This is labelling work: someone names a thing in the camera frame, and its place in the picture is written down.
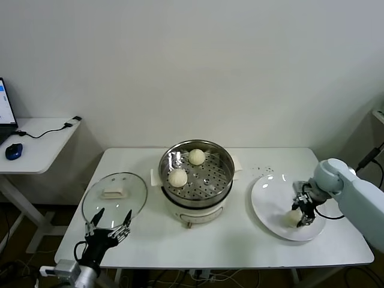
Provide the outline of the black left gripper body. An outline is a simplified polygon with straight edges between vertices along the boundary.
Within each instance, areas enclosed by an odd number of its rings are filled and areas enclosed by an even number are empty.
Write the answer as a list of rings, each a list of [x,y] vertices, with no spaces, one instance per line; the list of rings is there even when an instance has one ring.
[[[85,236],[88,246],[83,254],[83,261],[101,263],[107,250],[119,244],[112,233],[112,230],[96,229],[92,235]]]

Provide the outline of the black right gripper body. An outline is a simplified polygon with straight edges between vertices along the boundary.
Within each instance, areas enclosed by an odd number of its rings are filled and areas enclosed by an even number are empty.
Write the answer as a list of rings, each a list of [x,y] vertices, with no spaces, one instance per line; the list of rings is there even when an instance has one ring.
[[[314,212],[315,205],[311,197],[309,196],[309,194],[306,192],[299,192],[297,196],[300,196],[302,200],[302,205],[300,208],[302,214],[310,217],[315,216],[315,212]]]

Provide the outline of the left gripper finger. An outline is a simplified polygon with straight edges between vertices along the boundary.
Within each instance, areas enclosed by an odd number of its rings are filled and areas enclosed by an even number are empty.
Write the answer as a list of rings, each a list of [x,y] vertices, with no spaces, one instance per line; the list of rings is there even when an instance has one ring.
[[[131,218],[132,210],[129,210],[121,226],[113,232],[113,239],[116,239],[118,242],[122,242],[130,234]]]
[[[86,222],[86,236],[90,236],[94,234],[94,230],[97,228],[97,224],[101,220],[104,214],[105,208],[101,208],[92,218],[91,221]]]

